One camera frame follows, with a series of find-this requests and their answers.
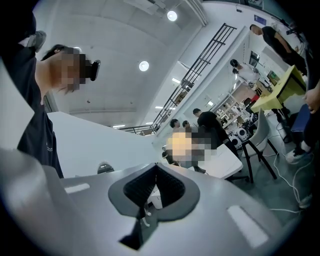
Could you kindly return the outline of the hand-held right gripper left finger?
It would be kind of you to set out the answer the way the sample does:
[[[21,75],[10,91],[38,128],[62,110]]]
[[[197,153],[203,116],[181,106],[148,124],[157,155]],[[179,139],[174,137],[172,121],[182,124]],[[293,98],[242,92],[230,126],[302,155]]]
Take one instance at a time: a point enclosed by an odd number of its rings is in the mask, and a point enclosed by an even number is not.
[[[47,199],[47,238],[43,251],[49,256],[155,256],[157,242],[143,243],[137,216],[139,207],[113,183],[136,177],[156,165],[138,165],[121,171],[60,179],[54,168],[44,166]]]

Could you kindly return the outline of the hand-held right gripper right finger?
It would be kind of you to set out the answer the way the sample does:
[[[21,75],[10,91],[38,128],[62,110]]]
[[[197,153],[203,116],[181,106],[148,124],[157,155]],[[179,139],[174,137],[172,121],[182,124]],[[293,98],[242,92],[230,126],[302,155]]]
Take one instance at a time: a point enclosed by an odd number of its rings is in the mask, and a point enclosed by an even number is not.
[[[264,246],[282,225],[265,205],[223,179],[177,166],[172,170],[194,181],[200,198],[185,218],[158,223],[144,244],[146,256],[268,255]]]

